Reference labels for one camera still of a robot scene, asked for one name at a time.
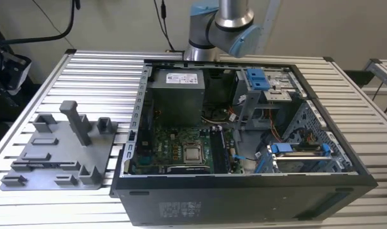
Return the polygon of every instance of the blue plastic latch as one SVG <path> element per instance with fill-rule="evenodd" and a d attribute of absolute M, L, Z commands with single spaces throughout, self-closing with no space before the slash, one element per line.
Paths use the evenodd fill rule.
<path fill-rule="evenodd" d="M 244 156 L 239 156 L 237 154 L 235 154 L 235 155 L 233 155 L 233 158 L 237 158 L 237 159 L 241 159 L 241 160 L 244 160 L 244 159 L 245 159 L 245 157 L 244 157 Z"/>
<path fill-rule="evenodd" d="M 331 155 L 331 147 L 328 144 L 321 144 L 321 150 L 324 152 L 324 156 L 329 156 Z"/>
<path fill-rule="evenodd" d="M 280 153 L 292 152 L 292 147 L 289 143 L 275 143 L 275 145 Z"/>
<path fill-rule="evenodd" d="M 261 69 L 247 69 L 247 78 L 251 83 L 252 90 L 268 91 L 269 83 L 265 79 L 264 71 Z"/>
<path fill-rule="evenodd" d="M 271 152 L 272 152 L 273 154 L 277 153 L 277 146 L 276 146 L 276 145 L 271 145 Z"/>

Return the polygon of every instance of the metal table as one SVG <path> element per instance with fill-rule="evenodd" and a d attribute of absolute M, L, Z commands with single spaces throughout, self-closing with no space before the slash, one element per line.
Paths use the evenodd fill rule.
<path fill-rule="evenodd" d="M 387 85 L 387 60 L 371 59 L 364 70 L 371 71 Z"/>
<path fill-rule="evenodd" d="M 88 191 L 0 191 L 0 226 L 15 225 L 20 229 L 132 227 L 119 199 L 109 198 L 108 192 L 119 150 L 127 138 L 143 59 L 180 58 L 179 53 L 77 51 L 64 55 L 0 142 L 0 179 L 29 140 L 35 130 L 31 121 L 36 115 L 52 113 L 56 120 L 64 120 L 59 105 L 63 100 L 76 100 L 79 113 L 87 114 L 91 121 L 100 116 L 108 116 L 120 122 L 104 187 Z M 373 174 L 379 187 L 323 222 L 201 225 L 184 228 L 385 229 L 387 116 L 336 63 L 323 58 L 281 56 L 247 56 L 241 59 L 221 56 L 221 61 L 297 65 L 337 127 Z"/>

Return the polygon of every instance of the metal frame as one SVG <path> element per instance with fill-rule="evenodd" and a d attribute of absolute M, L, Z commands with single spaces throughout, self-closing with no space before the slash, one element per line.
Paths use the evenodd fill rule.
<path fill-rule="evenodd" d="M 387 85 L 387 60 L 371 59 L 364 70 L 371 71 Z"/>
<path fill-rule="evenodd" d="M 109 198 L 108 192 L 120 145 L 127 139 L 129 105 L 135 101 L 131 92 L 137 89 L 136 82 L 141 73 L 143 59 L 180 60 L 181 56 L 180 53 L 77 51 L 61 59 L 0 142 L 0 178 L 5 174 L 4 170 L 9 168 L 11 161 L 15 160 L 11 157 L 20 154 L 23 144 L 29 140 L 35 130 L 28 121 L 32 121 L 35 114 L 41 112 L 53 113 L 53 117 L 63 120 L 63 116 L 56 114 L 57 103 L 69 98 L 77 101 L 79 112 L 87 114 L 89 120 L 97 116 L 96 113 L 99 115 L 104 113 L 104 116 L 120 122 L 107 167 L 105 187 L 93 191 L 53 191 L 53 198 L 47 191 L 0 191 L 0 225 L 16 225 L 17 228 L 32 229 L 56 226 L 79 228 L 79 225 L 88 228 L 133 228 L 119 199 Z M 336 126 L 379 183 L 376 189 L 323 222 L 291 222 L 280 225 L 285 228 L 325 229 L 336 226 L 336 229 L 387 229 L 387 117 L 363 91 L 333 63 L 323 58 L 251 55 L 235 59 L 221 55 L 221 61 L 275 62 L 297 66 Z M 263 223 L 200 227 L 280 228 Z"/>

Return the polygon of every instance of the gray plastic block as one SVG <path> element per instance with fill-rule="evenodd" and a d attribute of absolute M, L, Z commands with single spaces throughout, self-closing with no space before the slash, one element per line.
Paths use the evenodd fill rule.
<path fill-rule="evenodd" d="M 112 134 L 111 118 L 100 117 L 97 119 L 97 130 L 100 134 Z"/>
<path fill-rule="evenodd" d="M 76 103 L 65 102 L 64 104 L 69 107 L 76 105 Z M 69 109 L 69 115 L 72 114 L 77 114 L 77 112 Z M 0 186 L 1 190 L 100 188 L 117 123 L 112 122 L 109 118 L 101 118 L 99 122 L 89 122 L 85 115 L 77 115 L 77 119 L 80 122 L 75 121 L 73 125 L 67 121 L 56 122 L 47 125 L 51 132 L 36 131 L 33 133 L 17 160 L 12 162 L 12 170 Z M 73 133 L 73 126 L 87 130 L 87 125 L 91 127 L 89 131 L 85 131 L 91 143 L 83 146 Z M 35 139 L 48 139 L 48 144 L 32 144 Z M 25 178 L 24 181 L 8 178 L 20 176 Z"/>
<path fill-rule="evenodd" d="M 35 138 L 31 142 L 35 146 L 53 146 L 57 145 L 56 138 Z"/>
<path fill-rule="evenodd" d="M 87 135 L 87 132 L 89 130 L 89 122 L 85 115 L 83 117 L 79 116 L 76 107 L 76 101 L 64 101 L 59 107 L 59 110 L 68 117 L 69 126 L 80 141 L 80 144 L 83 146 L 87 146 L 91 144 L 91 138 Z"/>
<path fill-rule="evenodd" d="M 56 124 L 56 121 L 51 114 L 39 114 L 32 124 L 40 133 L 51 133 L 52 130 L 49 129 L 48 125 Z"/>
<path fill-rule="evenodd" d="M 13 171 L 16 172 L 20 172 L 20 171 L 29 172 L 32 170 L 32 168 L 28 165 L 17 164 L 15 161 L 11 163 L 11 169 L 13 169 Z"/>
<path fill-rule="evenodd" d="M 21 175 L 19 176 L 5 175 L 1 179 L 1 183 L 8 186 L 24 186 L 25 181 L 27 179 Z"/>
<path fill-rule="evenodd" d="M 80 167 L 79 171 L 79 180 L 85 185 L 93 185 L 101 181 L 101 175 L 99 174 L 99 171 L 96 167 L 93 167 L 92 172 L 88 172 L 85 167 Z"/>
<path fill-rule="evenodd" d="M 55 177 L 55 183 L 59 186 L 75 186 L 77 185 L 77 180 L 73 175 L 59 174 Z"/>
<path fill-rule="evenodd" d="M 27 161 L 48 161 L 51 159 L 49 153 L 25 153 L 25 155 L 21 157 L 23 160 Z"/>
<path fill-rule="evenodd" d="M 79 171 L 80 164 L 79 161 L 68 162 L 67 164 L 60 164 L 61 170 L 65 171 Z"/>

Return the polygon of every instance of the wall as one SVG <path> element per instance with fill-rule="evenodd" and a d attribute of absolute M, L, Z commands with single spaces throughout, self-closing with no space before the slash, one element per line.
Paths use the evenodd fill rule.
<path fill-rule="evenodd" d="M 188 43 L 189 6 L 196 0 L 165 0 L 168 36 L 176 50 Z M 69 0 L 36 0 L 63 32 L 69 20 Z M 251 0 L 255 23 L 261 24 L 269 0 Z M 0 30 L 7 39 L 56 35 L 32 0 L 0 0 Z M 168 49 L 152 0 L 81 0 L 68 40 L 76 49 L 163 52 Z M 43 82 L 65 49 L 65 40 L 13 45 L 33 60 L 32 79 Z"/>
<path fill-rule="evenodd" d="M 331 56 L 359 70 L 387 59 L 387 0 L 281 0 L 264 54 Z"/>

